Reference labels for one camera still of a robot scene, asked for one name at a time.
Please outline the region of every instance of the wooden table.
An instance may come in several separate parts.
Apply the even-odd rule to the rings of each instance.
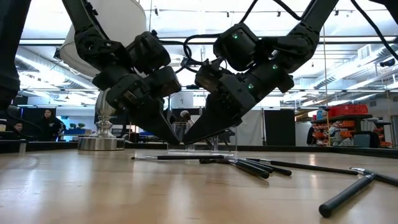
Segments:
[[[165,151],[135,151],[137,155]],[[360,176],[292,169],[257,179],[229,165],[131,161],[122,152],[0,155],[0,223],[397,223],[398,188],[373,182],[330,218],[318,207]],[[329,153],[243,157],[365,167],[398,178],[398,160]]]

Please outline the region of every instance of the white lamp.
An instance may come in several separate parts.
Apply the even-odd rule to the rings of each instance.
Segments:
[[[90,0],[90,3],[98,12],[96,18],[106,35],[125,47],[147,30],[144,9],[136,0]],[[95,77],[99,73],[77,54],[73,26],[61,47],[60,55],[66,64],[84,75]]]

